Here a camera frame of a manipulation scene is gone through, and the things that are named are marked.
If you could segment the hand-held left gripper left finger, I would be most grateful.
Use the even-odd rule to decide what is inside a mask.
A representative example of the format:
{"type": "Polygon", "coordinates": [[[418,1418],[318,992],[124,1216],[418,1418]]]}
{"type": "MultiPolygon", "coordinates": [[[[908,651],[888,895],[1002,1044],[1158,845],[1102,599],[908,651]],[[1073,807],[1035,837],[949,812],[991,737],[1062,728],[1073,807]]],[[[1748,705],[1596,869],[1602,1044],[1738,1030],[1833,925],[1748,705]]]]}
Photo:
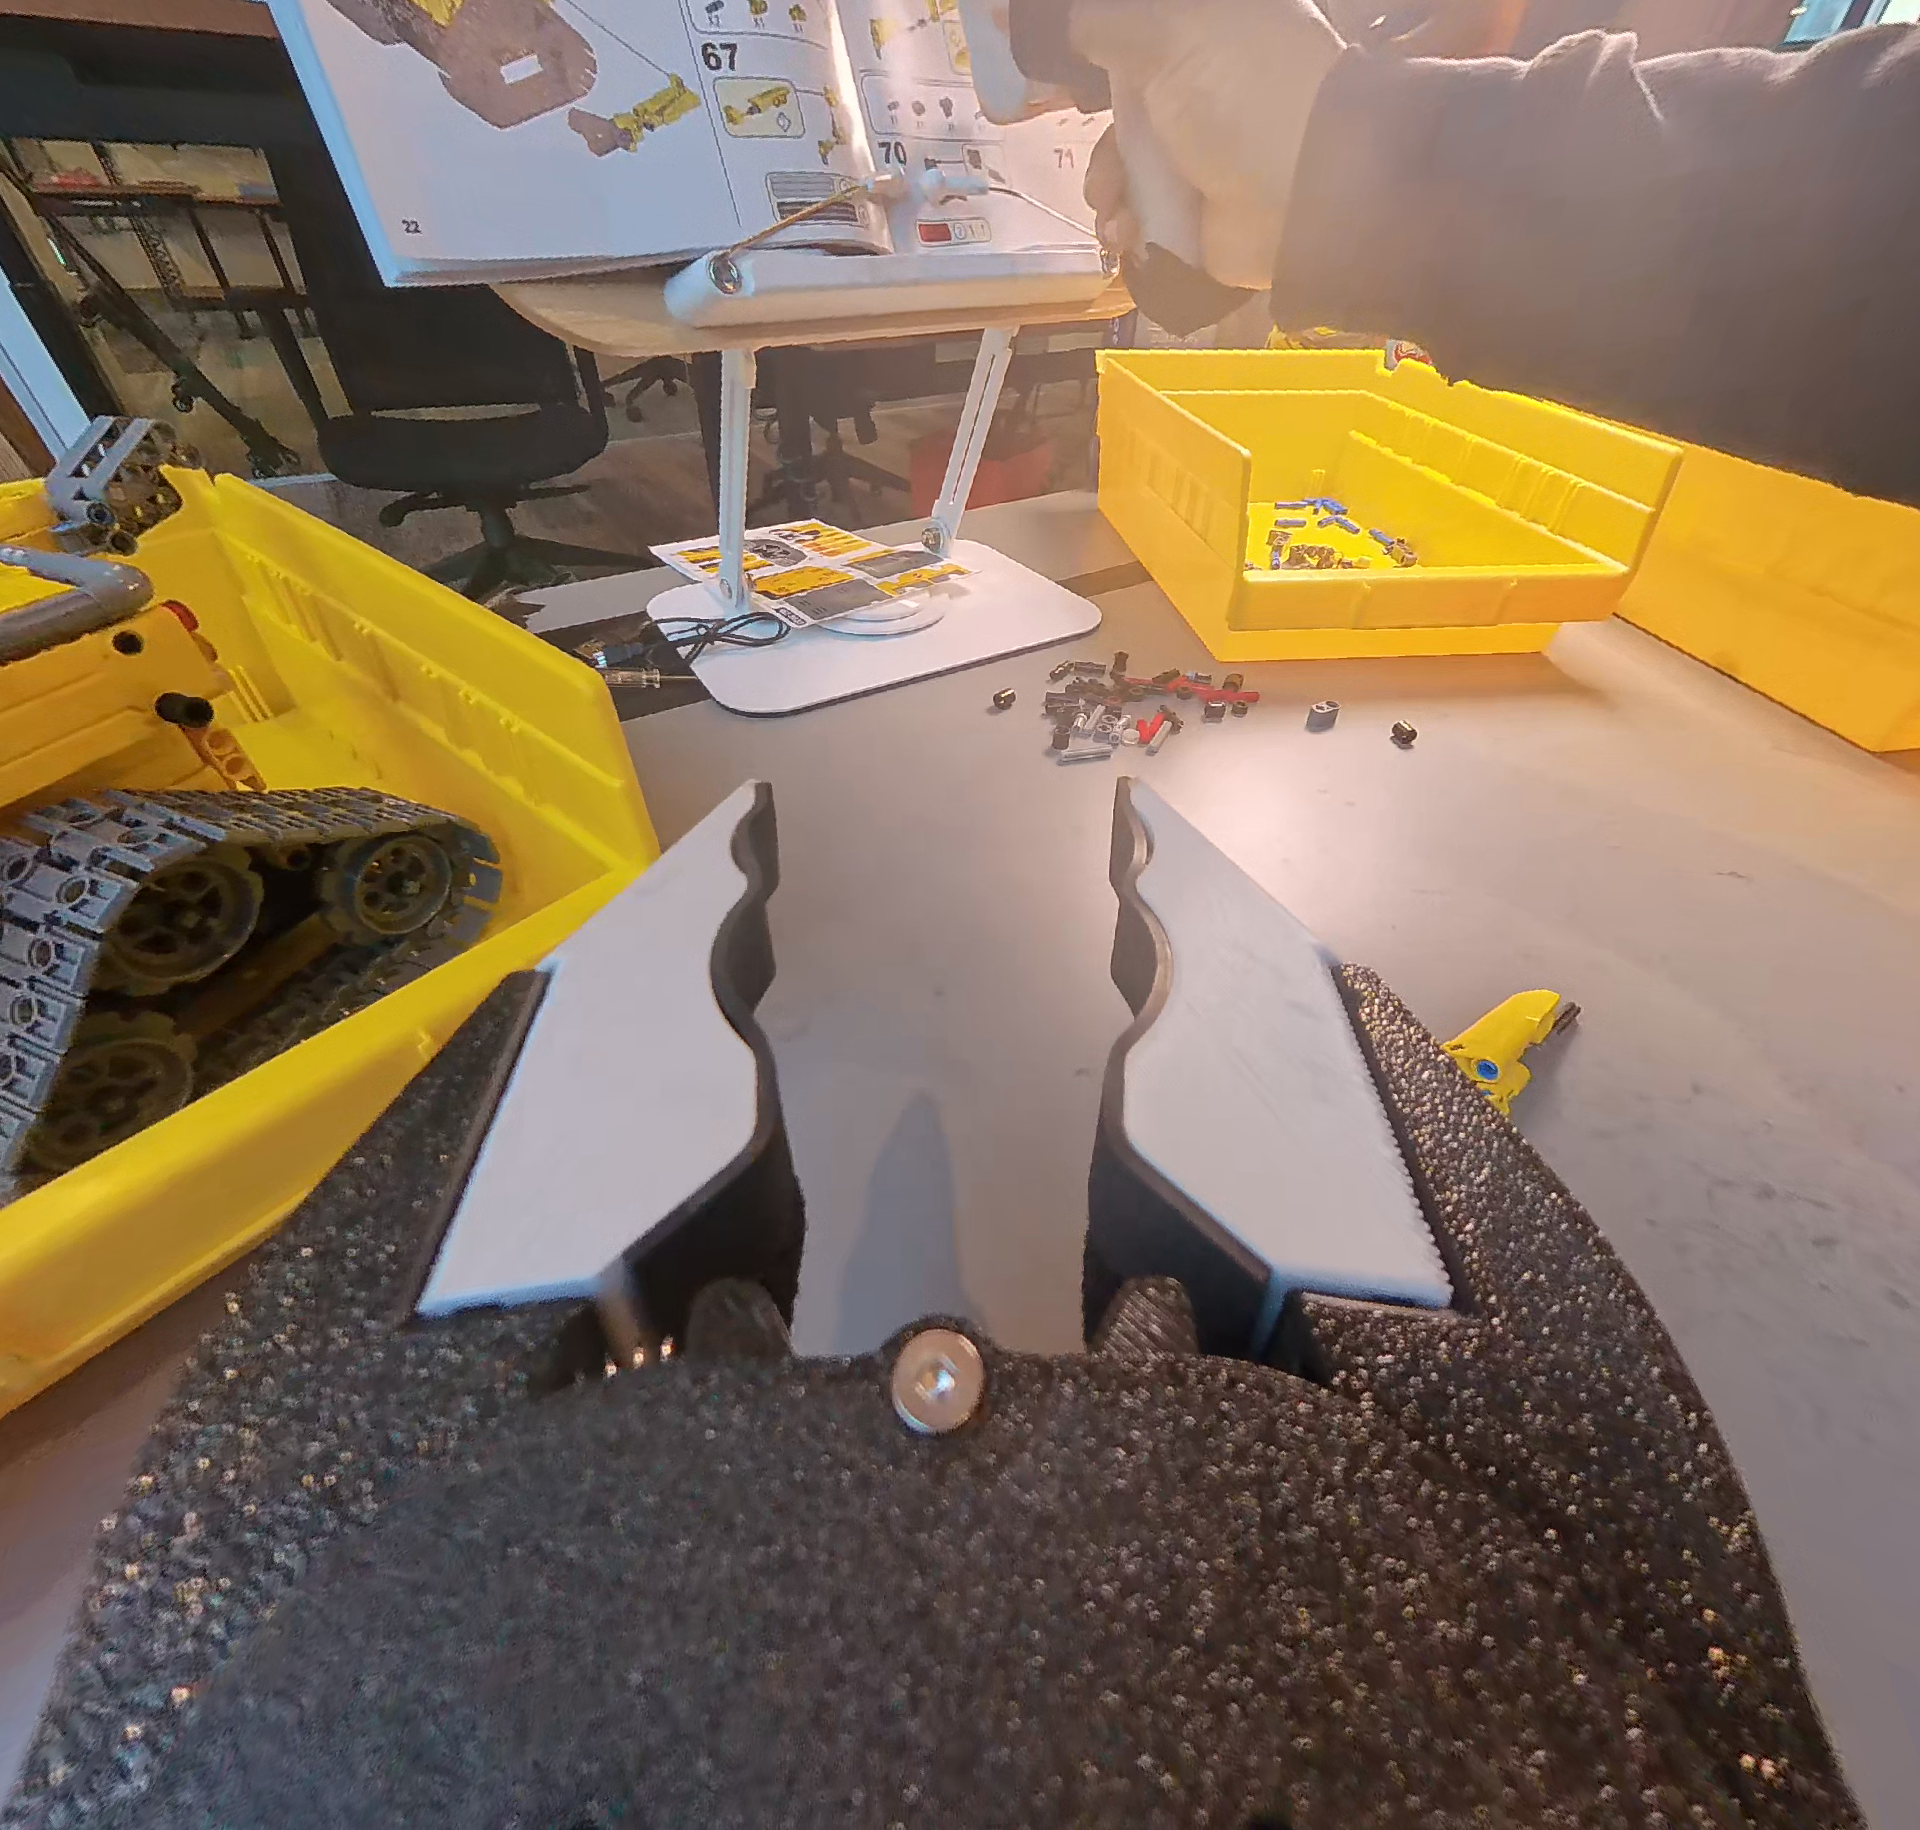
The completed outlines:
{"type": "Polygon", "coordinates": [[[419,1320],[588,1305],[616,1361],[705,1289],[791,1328],[803,1260],[771,1045],[773,786],[748,780],[525,973],[419,1268],[419,1320]]]}

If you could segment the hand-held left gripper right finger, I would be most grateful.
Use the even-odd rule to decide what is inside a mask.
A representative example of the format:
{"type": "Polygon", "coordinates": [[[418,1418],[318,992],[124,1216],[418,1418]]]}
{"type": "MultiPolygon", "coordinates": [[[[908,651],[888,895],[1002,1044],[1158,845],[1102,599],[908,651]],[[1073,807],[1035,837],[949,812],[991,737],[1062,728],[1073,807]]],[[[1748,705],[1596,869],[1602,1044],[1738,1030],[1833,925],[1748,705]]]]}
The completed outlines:
{"type": "Polygon", "coordinates": [[[1117,781],[1110,976],[1129,1007],[1095,1119],[1083,1327],[1175,1280],[1203,1355],[1264,1363],[1291,1299],[1455,1307],[1333,953],[1140,778],[1117,781]]]}

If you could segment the yellow curved claw piece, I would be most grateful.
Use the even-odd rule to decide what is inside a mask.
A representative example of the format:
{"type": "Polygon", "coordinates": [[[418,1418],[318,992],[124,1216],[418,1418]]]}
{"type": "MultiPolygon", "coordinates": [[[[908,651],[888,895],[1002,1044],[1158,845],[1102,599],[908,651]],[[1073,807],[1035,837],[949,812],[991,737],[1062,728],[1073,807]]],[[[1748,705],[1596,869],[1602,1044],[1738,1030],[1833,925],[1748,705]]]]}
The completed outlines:
{"type": "Polygon", "coordinates": [[[1550,1040],[1546,1028],[1561,998],[1554,989],[1512,992],[1445,1044],[1463,1078],[1506,1119],[1529,1082],[1526,1052],[1550,1040]],[[1491,1056],[1503,1065],[1500,1082],[1476,1082],[1476,1056],[1491,1056]]]}

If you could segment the yellow bin with small pieces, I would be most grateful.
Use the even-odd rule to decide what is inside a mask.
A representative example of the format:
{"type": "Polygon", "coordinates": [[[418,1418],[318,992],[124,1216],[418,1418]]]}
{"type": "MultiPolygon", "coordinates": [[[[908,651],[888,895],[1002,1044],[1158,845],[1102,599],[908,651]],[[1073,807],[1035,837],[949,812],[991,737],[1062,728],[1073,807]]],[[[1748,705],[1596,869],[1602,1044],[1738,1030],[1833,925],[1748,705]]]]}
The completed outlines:
{"type": "Polygon", "coordinates": [[[1537,653],[1618,608],[1680,453],[1405,347],[1096,357],[1099,512],[1223,665],[1537,653]],[[1252,506],[1309,494],[1420,564],[1245,570],[1252,506]]]}

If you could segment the grey desk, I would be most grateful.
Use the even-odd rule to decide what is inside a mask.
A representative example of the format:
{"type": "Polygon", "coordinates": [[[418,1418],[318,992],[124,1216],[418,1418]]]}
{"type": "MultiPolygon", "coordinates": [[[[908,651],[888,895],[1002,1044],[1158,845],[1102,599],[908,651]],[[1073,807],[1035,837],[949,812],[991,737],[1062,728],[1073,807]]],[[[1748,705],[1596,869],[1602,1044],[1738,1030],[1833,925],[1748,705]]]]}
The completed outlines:
{"type": "MultiPolygon", "coordinates": [[[[1077,1344],[1129,1013],[1113,767],[1044,759],[1046,668],[626,728],[659,841],[748,778],[775,793],[763,1021],[808,1198],[805,1351],[934,1308],[1077,1344]]],[[[1529,659],[1250,678],[1246,720],[1140,774],[1434,1035],[1518,989],[1576,1001],[1522,1131],[1718,1418],[1864,1814],[1916,1825],[1916,753],[1863,752],[1619,618],[1529,659]],[[1325,699],[1340,718],[1309,734],[1325,699]]]]}

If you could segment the person's right hand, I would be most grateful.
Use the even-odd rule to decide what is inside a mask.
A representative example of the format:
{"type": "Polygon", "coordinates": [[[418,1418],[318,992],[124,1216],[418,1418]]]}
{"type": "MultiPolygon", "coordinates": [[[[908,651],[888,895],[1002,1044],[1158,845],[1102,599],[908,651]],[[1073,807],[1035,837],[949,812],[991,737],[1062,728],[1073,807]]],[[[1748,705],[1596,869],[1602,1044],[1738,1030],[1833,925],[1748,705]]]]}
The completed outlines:
{"type": "Polygon", "coordinates": [[[1075,51],[1140,101],[1087,167],[1102,241],[1138,249],[1145,222],[1125,159],[1147,142],[1197,194],[1194,266],[1267,290],[1304,153],[1309,115],[1345,43],[1312,0],[1075,0],[1075,51]]]}

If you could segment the open instruction booklet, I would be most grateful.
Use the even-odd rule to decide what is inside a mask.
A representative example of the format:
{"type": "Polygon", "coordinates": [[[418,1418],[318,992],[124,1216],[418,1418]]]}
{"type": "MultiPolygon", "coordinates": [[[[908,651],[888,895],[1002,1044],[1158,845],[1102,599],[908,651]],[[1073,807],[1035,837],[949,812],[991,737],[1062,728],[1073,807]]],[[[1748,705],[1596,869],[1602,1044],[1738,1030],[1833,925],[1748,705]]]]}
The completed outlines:
{"type": "Polygon", "coordinates": [[[1106,112],[994,120],[956,0],[266,0],[387,284],[1096,245],[1106,112]]]}

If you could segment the pile of loose building pieces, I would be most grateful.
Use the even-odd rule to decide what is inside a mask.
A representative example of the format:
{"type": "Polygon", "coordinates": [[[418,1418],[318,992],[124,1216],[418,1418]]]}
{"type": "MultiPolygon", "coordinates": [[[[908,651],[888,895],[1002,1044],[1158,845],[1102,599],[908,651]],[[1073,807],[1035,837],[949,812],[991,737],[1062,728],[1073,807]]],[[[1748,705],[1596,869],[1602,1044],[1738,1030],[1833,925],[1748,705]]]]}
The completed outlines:
{"type": "Polygon", "coordinates": [[[1107,667],[1066,659],[1055,665],[1046,678],[1046,750],[1059,764],[1107,762],[1123,750],[1152,756],[1189,721],[1246,718],[1257,703],[1260,690],[1236,671],[1163,668],[1136,674],[1123,651],[1107,667]]]}

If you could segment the yellow tracked toy vehicle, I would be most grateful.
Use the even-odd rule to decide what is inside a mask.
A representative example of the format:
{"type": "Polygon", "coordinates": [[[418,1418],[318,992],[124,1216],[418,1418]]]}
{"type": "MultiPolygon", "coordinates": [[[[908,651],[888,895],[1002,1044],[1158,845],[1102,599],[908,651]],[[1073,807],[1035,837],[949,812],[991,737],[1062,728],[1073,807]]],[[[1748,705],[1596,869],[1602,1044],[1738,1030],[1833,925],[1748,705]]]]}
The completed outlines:
{"type": "Polygon", "coordinates": [[[136,541],[195,457],[93,420],[5,546],[5,1202],[128,1142],[478,940],[476,825],[371,786],[275,791],[136,541]]]}

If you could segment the yellow bin with toy vehicle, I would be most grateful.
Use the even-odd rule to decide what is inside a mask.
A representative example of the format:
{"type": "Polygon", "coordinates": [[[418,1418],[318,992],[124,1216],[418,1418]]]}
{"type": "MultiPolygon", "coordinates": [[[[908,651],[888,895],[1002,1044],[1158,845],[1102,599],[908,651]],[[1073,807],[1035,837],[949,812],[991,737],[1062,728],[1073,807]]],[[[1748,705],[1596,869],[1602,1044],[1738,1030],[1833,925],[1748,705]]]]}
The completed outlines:
{"type": "Polygon", "coordinates": [[[371,786],[503,851],[478,944],[1,1215],[1,1412],[70,1376],[290,1216],[492,989],[659,857],[600,678],[506,617],[236,477],[130,565],[186,608],[210,699],[275,791],[371,786]]]}

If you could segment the white book stand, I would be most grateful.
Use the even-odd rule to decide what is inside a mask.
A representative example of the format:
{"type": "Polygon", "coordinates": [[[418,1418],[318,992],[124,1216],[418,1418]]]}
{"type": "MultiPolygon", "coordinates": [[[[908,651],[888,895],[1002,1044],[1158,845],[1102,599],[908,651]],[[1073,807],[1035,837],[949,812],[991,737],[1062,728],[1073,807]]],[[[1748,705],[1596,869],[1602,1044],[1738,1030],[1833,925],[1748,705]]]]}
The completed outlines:
{"type": "MultiPolygon", "coordinates": [[[[716,538],[725,584],[740,582],[748,532],[749,404],[763,352],[870,347],[976,329],[968,397],[923,523],[926,546],[968,564],[948,615],[896,640],[845,640],[789,629],[763,648],[716,643],[690,659],[728,711],[802,713],[933,674],[1015,658],[1099,628],[1091,599],[973,541],[965,516],[1019,329],[1115,315],[1128,306],[1117,257],[1096,245],[1027,254],[824,254],[759,245],[705,254],[682,270],[624,270],[495,284],[528,322],[594,353],[716,353],[719,494],[716,538]]],[[[654,621],[700,626],[738,617],[698,584],[644,602],[654,621]]]]}

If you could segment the yellow printed leaflet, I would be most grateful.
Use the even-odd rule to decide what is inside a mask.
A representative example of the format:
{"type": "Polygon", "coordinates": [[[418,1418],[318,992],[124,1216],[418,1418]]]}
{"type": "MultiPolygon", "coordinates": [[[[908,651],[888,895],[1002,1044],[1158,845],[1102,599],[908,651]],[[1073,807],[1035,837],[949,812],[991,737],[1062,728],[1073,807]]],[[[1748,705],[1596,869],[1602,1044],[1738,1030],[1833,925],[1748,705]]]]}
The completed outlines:
{"type": "Polygon", "coordinates": [[[732,586],[725,584],[728,558],[716,536],[656,546],[656,557],[711,599],[775,617],[791,629],[820,628],[829,617],[910,590],[944,597],[973,573],[968,564],[923,545],[882,546],[819,519],[749,526],[732,586]]]}

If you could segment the group of blue black pieces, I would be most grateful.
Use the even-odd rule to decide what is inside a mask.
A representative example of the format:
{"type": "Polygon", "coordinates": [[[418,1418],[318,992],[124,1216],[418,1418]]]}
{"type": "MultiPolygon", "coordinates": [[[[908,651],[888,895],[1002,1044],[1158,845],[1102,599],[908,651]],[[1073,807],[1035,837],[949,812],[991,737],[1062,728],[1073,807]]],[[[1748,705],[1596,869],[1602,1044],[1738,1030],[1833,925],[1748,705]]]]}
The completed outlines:
{"type": "Polygon", "coordinates": [[[1326,494],[1263,500],[1252,506],[1242,567],[1256,573],[1414,570],[1417,546],[1365,525],[1326,494]]]}

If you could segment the black office chair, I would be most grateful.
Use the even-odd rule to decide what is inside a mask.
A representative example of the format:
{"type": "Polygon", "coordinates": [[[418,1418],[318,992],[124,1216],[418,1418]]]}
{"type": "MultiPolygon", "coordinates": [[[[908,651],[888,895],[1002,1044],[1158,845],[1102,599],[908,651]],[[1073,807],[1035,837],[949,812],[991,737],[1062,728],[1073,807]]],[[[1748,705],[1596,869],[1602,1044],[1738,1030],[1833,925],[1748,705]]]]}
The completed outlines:
{"type": "Polygon", "coordinates": [[[480,539],[428,576],[492,606],[509,592],[583,573],[643,570],[648,553],[530,538],[521,504],[577,494],[566,485],[609,444],[606,400],[591,359],[535,328],[483,284],[307,287],[326,356],[345,393],[308,415],[328,473],[391,492],[387,526],[465,509],[480,539]]]}

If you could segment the empty yellow plastic bin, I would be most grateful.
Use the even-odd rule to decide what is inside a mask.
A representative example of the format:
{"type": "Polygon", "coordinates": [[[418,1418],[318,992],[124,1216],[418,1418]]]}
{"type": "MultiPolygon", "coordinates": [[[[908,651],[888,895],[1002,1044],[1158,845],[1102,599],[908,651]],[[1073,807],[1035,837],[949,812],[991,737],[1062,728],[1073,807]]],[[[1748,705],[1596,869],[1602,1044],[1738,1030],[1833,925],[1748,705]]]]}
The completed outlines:
{"type": "Polygon", "coordinates": [[[1618,615],[1868,752],[1918,748],[1918,512],[1685,445],[1618,615]]]}

